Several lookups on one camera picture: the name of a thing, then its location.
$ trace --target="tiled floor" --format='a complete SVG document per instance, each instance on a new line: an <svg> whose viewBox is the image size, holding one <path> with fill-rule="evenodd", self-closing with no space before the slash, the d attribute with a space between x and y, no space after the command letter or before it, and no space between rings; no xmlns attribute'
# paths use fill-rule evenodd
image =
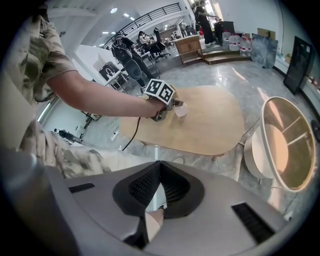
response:
<svg viewBox="0 0 320 256"><path fill-rule="evenodd" d="M166 60L161 59L158 65L165 66ZM273 69L262 69L251 61L217 65L196 63L186 67L171 68L161 73L160 76L162 80L173 84L176 88L211 85L228 90L237 98L242 109L245 130L248 130L256 122L260 116L264 101L272 96L283 97L291 101L302 111L309 122L315 118L304 98L299 94L293 95L283 85L284 78L280 74ZM139 88L137 87L131 92L133 95L138 93ZM110 136L118 128L118 124L118 118L102 117L98 122L94 122L89 126L84 136L84 143L98 148L123 148L130 138L119 135L113 142L110 140ZM251 129L242 139L242 142L245 142L246 138L252 135L253 132L254 129ZM319 145L317 144L316 147L318 160ZM266 202L270 200L274 190L279 190L279 188L272 188L272 180L263 179L260 182L249 173L243 159L243 146L240 144L224 156L218 157L216 161L212 161L211 157L159 146L143 146L137 140L133 140L126 151L133 155L149 157L154 160L174 161L182 157L185 165L235 179ZM319 175L315 171L312 182L304 191L296 194L281 189L280 193L278 193L278 197L280 197L278 210L283 214L292 211L293 216L303 212L318 193L318 181Z"/></svg>

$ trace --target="railing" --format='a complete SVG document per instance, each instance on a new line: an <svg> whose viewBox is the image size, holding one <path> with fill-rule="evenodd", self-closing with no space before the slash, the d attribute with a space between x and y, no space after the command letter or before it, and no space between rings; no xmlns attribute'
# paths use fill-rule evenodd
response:
<svg viewBox="0 0 320 256"><path fill-rule="evenodd" d="M170 4L164 7L161 7L159 9L156 9L154 11L151 11L139 18L137 18L136 20L134 20L133 22L131 22L130 24L126 25L124 28L120 29L117 33L121 33L122 35L128 35L130 33L132 33L133 31L139 29L139 27L143 26L146 23L149 23L157 18L160 18L164 15L168 15L168 14L172 14L172 13L176 13L181 11L180 5L179 3L174 3L174 4ZM111 37L102 48L107 48L107 47L111 47L111 45L114 42L115 39L114 35L113 37Z"/></svg>

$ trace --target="mesh panel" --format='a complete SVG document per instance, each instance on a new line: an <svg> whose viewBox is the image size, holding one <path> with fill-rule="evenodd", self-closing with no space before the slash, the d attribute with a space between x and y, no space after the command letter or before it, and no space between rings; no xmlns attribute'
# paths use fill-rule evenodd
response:
<svg viewBox="0 0 320 256"><path fill-rule="evenodd" d="M162 166L161 184L164 188L167 205L178 202L190 190L190 183L166 166Z"/></svg>
<svg viewBox="0 0 320 256"><path fill-rule="evenodd" d="M160 184L160 164L129 185L129 194L144 206L148 206Z"/></svg>

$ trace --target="wooden table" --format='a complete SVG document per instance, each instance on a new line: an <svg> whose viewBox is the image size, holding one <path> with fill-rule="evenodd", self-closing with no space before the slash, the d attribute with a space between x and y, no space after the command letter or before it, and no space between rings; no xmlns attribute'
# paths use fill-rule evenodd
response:
<svg viewBox="0 0 320 256"><path fill-rule="evenodd" d="M136 140L203 156L220 156L237 145L244 134L242 111L227 90L205 85L177 89L188 114L177 117L174 111L165 120L141 118ZM138 118L123 117L120 132L132 137Z"/></svg>

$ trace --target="oval table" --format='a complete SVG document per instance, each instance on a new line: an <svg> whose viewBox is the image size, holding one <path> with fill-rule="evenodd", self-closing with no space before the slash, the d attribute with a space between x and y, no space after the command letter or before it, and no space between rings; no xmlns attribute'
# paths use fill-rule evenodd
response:
<svg viewBox="0 0 320 256"><path fill-rule="evenodd" d="M141 118L135 139L203 156L221 156L233 149L244 134L244 119L234 95L214 85L178 88L187 115L169 111L164 120ZM123 117L120 133L132 137L137 117Z"/></svg>
<svg viewBox="0 0 320 256"><path fill-rule="evenodd" d="M290 192L303 190L312 177L316 148L301 111L284 98L269 98L261 110L260 126L245 143L244 159L257 178L276 179Z"/></svg>

